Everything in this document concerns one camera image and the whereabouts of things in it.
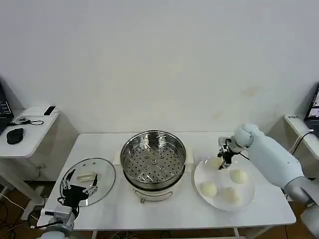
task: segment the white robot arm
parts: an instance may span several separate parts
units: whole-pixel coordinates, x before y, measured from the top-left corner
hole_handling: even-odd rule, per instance
[[[89,188],[71,184],[70,181],[74,172],[75,169],[62,179],[63,196],[57,199],[61,205],[57,206],[53,211],[42,209],[45,215],[52,216],[50,222],[46,225],[31,227],[35,229],[46,228],[41,239],[64,239],[68,236],[73,230],[74,220],[80,213],[80,201],[87,200],[98,189],[98,175],[95,176]]]
[[[319,238],[319,185],[304,176],[294,156],[254,124],[238,127],[231,138],[220,137],[218,143],[221,146],[218,156],[223,157],[221,170],[230,166],[232,156],[246,150],[250,161],[270,183],[309,207],[301,217],[309,231]]]

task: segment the computer mouse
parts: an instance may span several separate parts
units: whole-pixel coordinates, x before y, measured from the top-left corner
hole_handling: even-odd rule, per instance
[[[6,134],[6,142],[8,144],[16,144],[23,139],[23,128],[16,128]]]

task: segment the steamed bun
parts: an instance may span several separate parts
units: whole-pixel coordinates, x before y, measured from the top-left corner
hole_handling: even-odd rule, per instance
[[[212,182],[205,182],[200,185],[202,194],[206,197],[213,198],[217,194],[217,187]]]
[[[235,169],[230,172],[230,178],[234,183],[245,184],[248,180],[248,175],[244,170]]]
[[[228,203],[238,203],[241,200],[240,195],[232,187],[225,189],[225,199]]]
[[[209,166],[212,168],[219,168],[220,165],[222,165],[223,159],[222,158],[215,158],[209,161]]]

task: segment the table leg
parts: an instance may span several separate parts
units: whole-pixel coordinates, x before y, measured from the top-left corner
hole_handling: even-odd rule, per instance
[[[257,227],[257,228],[251,228],[246,232],[246,238],[247,239],[255,239],[256,237],[259,237],[261,234],[268,231],[271,227]]]
[[[27,207],[25,208],[24,213],[22,214],[22,220],[27,220],[29,213],[33,211],[35,206],[44,205],[44,198],[40,196],[40,193],[42,192],[44,187],[38,187],[34,191],[8,168],[5,170],[5,172],[0,172],[0,176],[4,178],[8,183],[12,184],[17,190],[31,199]]]
[[[233,228],[235,237],[239,237],[238,228]]]
[[[93,231],[91,239],[96,239],[97,231]]]
[[[9,184],[6,180],[4,180],[2,177],[0,177],[0,184],[7,188],[9,191],[12,191],[14,189],[14,186]]]
[[[1,194],[0,194],[0,201],[1,201],[2,198],[3,198],[2,195],[5,195],[7,191],[9,191],[9,189],[8,189],[7,187],[4,187],[3,190],[1,191]]]

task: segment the floor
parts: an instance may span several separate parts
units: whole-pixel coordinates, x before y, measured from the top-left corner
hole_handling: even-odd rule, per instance
[[[47,183],[43,196],[49,196],[53,184]],[[17,190],[9,191],[6,194],[12,201],[25,207],[28,198]],[[300,213],[305,209],[303,205],[295,202],[290,203],[297,222],[293,225],[274,227],[258,237],[258,239],[313,239],[307,228],[302,224]],[[39,216],[39,210],[34,212],[36,217]],[[11,204],[6,199],[0,201],[0,239],[36,239],[43,233],[41,230],[30,229],[25,221],[20,220],[21,209]],[[247,229],[239,229],[240,235],[244,235]],[[232,229],[222,230],[187,230],[187,231],[135,231],[135,232],[98,232],[97,239],[159,239],[159,238],[203,238],[203,237],[222,237],[234,236]],[[77,232],[74,236],[77,239],[90,239],[92,232]]]

